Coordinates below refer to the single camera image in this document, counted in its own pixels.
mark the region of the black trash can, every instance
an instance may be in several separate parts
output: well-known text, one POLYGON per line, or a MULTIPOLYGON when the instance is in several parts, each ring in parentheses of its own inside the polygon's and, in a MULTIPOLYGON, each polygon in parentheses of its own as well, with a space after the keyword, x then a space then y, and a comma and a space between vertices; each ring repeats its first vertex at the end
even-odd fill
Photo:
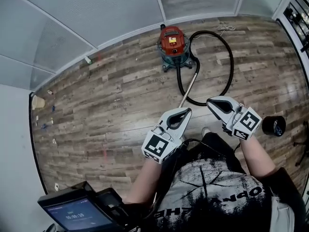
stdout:
POLYGON ((262 130, 266 135, 281 137, 285 127, 285 119, 282 116, 267 116, 262 122, 262 130))

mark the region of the forearm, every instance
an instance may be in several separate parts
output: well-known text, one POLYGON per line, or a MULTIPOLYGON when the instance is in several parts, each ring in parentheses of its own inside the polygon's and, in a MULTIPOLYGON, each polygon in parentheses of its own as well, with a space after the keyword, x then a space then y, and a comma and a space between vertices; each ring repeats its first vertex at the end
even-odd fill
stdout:
POLYGON ((275 172, 276 165, 254 136, 240 144, 252 176, 262 178, 275 172))
POLYGON ((143 168, 128 194, 126 203, 148 203, 155 194, 162 166, 153 160, 146 159, 143 168))

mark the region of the white trash piece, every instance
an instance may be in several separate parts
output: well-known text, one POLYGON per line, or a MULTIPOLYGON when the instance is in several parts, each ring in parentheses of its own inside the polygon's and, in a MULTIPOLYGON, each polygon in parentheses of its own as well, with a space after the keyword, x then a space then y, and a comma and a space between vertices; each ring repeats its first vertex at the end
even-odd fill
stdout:
POLYGON ((43 108, 45 106, 45 100, 38 96, 33 96, 32 98, 32 110, 36 108, 43 108))

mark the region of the digital display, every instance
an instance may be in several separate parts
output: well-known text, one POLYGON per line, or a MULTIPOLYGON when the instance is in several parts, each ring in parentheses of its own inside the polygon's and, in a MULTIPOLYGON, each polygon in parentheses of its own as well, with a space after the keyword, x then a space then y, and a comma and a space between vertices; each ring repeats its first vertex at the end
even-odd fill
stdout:
POLYGON ((88 199, 48 207, 45 210, 69 231, 111 224, 111 221, 93 206, 88 199))

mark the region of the vacuum hose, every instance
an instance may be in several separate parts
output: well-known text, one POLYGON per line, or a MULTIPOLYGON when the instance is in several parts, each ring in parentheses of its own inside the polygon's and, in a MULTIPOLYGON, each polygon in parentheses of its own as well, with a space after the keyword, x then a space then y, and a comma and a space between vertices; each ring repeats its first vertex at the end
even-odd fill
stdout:
MULTIPOLYGON (((229 56, 230 56, 230 63, 231 63, 231 70, 230 70, 230 76, 228 78, 228 82, 224 88, 224 90, 221 92, 220 95, 225 95, 226 92, 228 91, 231 83, 232 83, 232 80, 233 80, 233 74, 234 74, 234 58, 233 58, 233 54, 232 54, 232 50, 231 48, 229 47, 229 45, 227 44, 227 42, 218 34, 214 33, 214 32, 211 32, 211 31, 207 31, 207 30, 202 30, 202 31, 197 31, 195 32, 194 34, 191 35, 190 37, 190 44, 192 42, 192 40, 197 36, 197 35, 200 35, 200 34, 211 34, 213 35, 214 37, 218 38, 224 45, 225 47, 227 48, 227 51, 229 53, 229 56)), ((195 61, 197 63, 197 69, 195 70, 195 74, 198 74, 199 72, 199 67, 200 67, 200 63, 199 63, 199 60, 197 57, 195 57, 191 51, 191 45, 189 47, 189 51, 190 51, 190 58, 195 61)), ((183 83, 182 83, 182 77, 181 77, 181 72, 180 72, 180 65, 177 65, 176 67, 176 70, 177 70, 177 82, 178 82, 178 87, 179 87, 179 90, 181 92, 182 95, 185 95, 185 91, 183 89, 183 83)), ((187 97, 186 100, 196 106, 207 106, 206 105, 206 102, 203 103, 203 102, 196 102, 195 100, 191 99, 190 97, 187 97)))

